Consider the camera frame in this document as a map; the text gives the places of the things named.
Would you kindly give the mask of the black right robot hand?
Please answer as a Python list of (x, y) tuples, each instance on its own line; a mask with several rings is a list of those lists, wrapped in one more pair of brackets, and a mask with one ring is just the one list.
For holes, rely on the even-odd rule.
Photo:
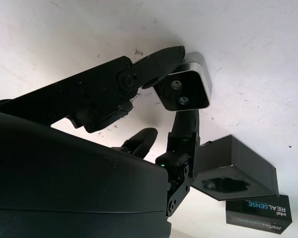
[(145, 156), (157, 130), (118, 148), (64, 133), (52, 124), (100, 131), (126, 116), (139, 88), (183, 61), (185, 48), (132, 63), (120, 57), (15, 99), (0, 100), (0, 238), (167, 238), (168, 218), (196, 173), (199, 113), (178, 111), (167, 151)]

